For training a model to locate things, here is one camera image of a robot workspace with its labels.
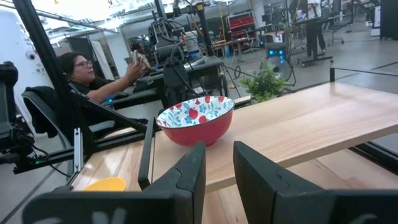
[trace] gray floor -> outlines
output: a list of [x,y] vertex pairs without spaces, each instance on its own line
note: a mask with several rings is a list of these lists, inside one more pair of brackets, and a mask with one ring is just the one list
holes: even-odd
[[[354,32],[345,33],[345,30],[350,29]],[[398,42],[392,40],[380,41],[378,38],[370,37],[370,31],[365,28],[364,23],[355,24],[353,27],[347,27],[345,30],[342,30],[338,36],[344,37],[346,43],[344,45],[336,43],[333,46],[328,47],[327,54],[334,56],[335,67],[358,68],[363,70],[382,67],[376,70],[397,73],[398,57],[396,57],[396,52],[398,52]],[[265,54],[265,51],[259,51],[243,55],[242,59],[244,62],[241,63],[242,71],[250,72],[251,70],[257,69],[260,63],[259,59],[265,57]],[[306,86],[328,81],[330,65],[331,63],[329,61],[318,62],[307,68],[295,65],[294,71],[297,77],[297,84],[291,89],[297,90]],[[339,71],[336,75],[337,77],[343,77],[353,73],[354,72]],[[343,78],[339,80],[339,82],[364,86],[376,90],[389,91],[391,93],[398,93],[398,79],[394,79],[392,77],[360,73]],[[238,90],[242,96],[247,95],[241,87],[238,87]],[[232,98],[238,97],[235,90],[230,90],[230,92]],[[130,117],[142,116],[150,118],[158,112],[160,107],[161,104],[159,102],[155,102],[151,105],[140,105],[124,109],[121,110],[120,113]],[[389,136],[380,139],[379,142],[389,146],[390,148],[396,149],[397,144],[394,142],[394,140],[397,139],[396,137],[398,136]],[[61,149],[58,138],[37,138],[35,141],[37,146],[48,151]],[[23,201],[28,200],[35,195],[51,191],[66,182],[64,176],[54,172],[49,167],[19,175],[14,175],[12,173],[12,168],[12,165],[0,166],[0,177],[2,178],[2,181],[0,182],[0,220],[2,220],[2,222],[0,222],[0,224],[21,223],[23,206],[19,209],[14,209],[16,206],[23,204]],[[65,165],[62,164],[60,169],[66,170]]]

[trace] floral pattern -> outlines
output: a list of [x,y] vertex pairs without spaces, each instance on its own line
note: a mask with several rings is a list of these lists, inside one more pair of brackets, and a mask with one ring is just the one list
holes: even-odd
[[157,117],[165,128],[182,128],[202,124],[229,112],[235,103],[224,96],[205,96],[171,106]]

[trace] black hair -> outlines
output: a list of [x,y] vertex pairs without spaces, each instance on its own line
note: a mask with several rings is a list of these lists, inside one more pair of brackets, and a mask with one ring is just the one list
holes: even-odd
[[138,50],[139,53],[142,53],[142,52],[141,52],[141,44],[140,44],[140,43],[136,43],[136,42],[132,43],[132,44],[130,45],[130,50],[131,50],[132,52],[133,52],[134,50]]
[[75,69],[75,62],[78,56],[86,58],[86,56],[77,52],[68,52],[58,57],[58,61],[62,67],[62,70],[68,75],[68,77],[73,73]]

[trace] glasses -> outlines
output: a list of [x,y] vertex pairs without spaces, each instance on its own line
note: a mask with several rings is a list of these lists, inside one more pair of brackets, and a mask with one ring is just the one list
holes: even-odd
[[93,62],[87,60],[85,62],[80,62],[79,64],[76,64],[75,66],[82,66],[84,68],[90,68],[91,66],[93,66]]

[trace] potted plant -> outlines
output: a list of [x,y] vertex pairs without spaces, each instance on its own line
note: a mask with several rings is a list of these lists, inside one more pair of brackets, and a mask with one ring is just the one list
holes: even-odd
[[253,77],[241,80],[242,86],[247,88],[247,93],[252,94],[256,103],[282,95],[286,81],[274,72],[274,67],[264,59],[260,69],[253,72]]

